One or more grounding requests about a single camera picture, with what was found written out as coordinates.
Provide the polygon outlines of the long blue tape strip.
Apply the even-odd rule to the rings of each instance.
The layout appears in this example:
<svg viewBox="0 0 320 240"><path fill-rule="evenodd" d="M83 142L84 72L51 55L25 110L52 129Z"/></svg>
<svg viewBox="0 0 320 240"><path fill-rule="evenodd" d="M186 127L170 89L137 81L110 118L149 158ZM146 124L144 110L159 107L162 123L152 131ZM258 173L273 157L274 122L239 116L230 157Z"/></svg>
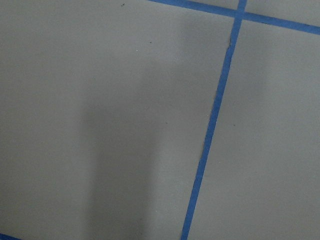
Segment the long blue tape strip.
<svg viewBox="0 0 320 240"><path fill-rule="evenodd" d="M209 157L212 140L214 137L215 128L217 125L218 116L219 116L219 112L220 112L220 108L221 108L221 104L222 104L222 100L223 100L223 96L224 96L224 92L225 92L225 88L226 88L226 84L227 84L227 80L230 72L232 58L235 52L237 39L239 36L246 5L247 5L246 0L240 0L238 2L237 9L235 11L235 17L233 20L232 29L230 33L229 46L225 52L225 57L224 57L217 89L215 92L215 97L212 105L212 110L210 113L210 118L209 118L207 130L206 130L205 138L204 138L203 149L202 149L201 157L198 162L198 166L197 166L197 170L196 170L196 174L195 174L195 178L194 178L194 182L193 182L193 186L192 186L192 190L191 190L191 194L190 194L190 198L189 198L189 202L188 202L188 206L187 206L187 210L186 210L186 214L185 214L185 218L182 226L182 231L180 236L181 240L188 239L188 236L190 233L193 216L195 213L197 200L199 197L202 180L204 177L207 160Z"/></svg>

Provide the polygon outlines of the crossing blue tape strip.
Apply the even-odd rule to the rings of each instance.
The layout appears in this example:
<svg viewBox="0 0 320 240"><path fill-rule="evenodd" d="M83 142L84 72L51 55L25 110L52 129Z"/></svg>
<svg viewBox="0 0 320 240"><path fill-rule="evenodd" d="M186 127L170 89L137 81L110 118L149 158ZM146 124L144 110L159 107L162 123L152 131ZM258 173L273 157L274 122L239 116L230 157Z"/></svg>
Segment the crossing blue tape strip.
<svg viewBox="0 0 320 240"><path fill-rule="evenodd" d="M230 17L230 18L235 18L236 15L238 14L238 10L236 9L210 5L210 4L205 4L205 3L195 2L195 1L189 1L189 0L152 0L152 2L189 9L189 10L195 10L195 11L204 12L204 13L221 15L221 16ZM266 15L261 15L257 13L246 12L246 11L244 11L244 13L242 14L242 19L250 22L266 24L270 26L280 27L280 28L289 29L289 30L295 30L295 31L304 32L308 34L313 34L318 36L320 35L320 27L316 25L310 25L310 24L305 24L301 22L281 19L281 18L272 17L272 16L266 16Z"/></svg>

